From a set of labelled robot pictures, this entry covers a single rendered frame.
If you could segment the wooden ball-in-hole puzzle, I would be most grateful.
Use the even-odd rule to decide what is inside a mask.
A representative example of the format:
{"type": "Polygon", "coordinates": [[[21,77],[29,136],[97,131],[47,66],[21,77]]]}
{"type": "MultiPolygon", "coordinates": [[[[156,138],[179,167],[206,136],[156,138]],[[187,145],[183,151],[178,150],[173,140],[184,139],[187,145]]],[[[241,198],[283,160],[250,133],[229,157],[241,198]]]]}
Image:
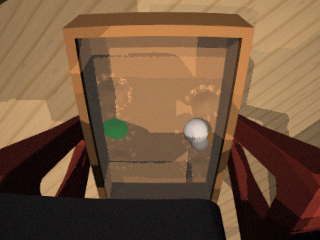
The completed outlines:
{"type": "Polygon", "coordinates": [[[128,12],[62,30],[99,198],[217,204],[254,27],[238,14],[128,12]]]}

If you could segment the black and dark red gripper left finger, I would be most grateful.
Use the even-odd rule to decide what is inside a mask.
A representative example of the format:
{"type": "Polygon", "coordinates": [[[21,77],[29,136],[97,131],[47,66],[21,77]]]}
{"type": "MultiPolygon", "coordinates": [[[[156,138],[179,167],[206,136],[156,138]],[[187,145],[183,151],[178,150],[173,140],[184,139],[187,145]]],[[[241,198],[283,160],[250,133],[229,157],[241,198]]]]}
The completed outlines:
{"type": "Polygon", "coordinates": [[[42,196],[40,184],[43,177],[74,147],[55,197],[85,198],[91,164],[79,115],[1,148],[0,193],[42,196]]]}

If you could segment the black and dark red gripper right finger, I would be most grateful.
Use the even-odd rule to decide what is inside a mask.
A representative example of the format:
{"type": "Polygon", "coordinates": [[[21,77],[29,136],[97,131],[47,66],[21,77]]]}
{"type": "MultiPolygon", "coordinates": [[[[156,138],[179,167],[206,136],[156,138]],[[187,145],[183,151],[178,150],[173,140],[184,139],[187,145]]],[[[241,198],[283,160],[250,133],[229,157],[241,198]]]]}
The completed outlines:
{"type": "Polygon", "coordinates": [[[227,166],[241,240],[289,240],[320,232],[320,148],[238,114],[227,166]],[[277,180],[270,207],[243,147],[277,180]]]}

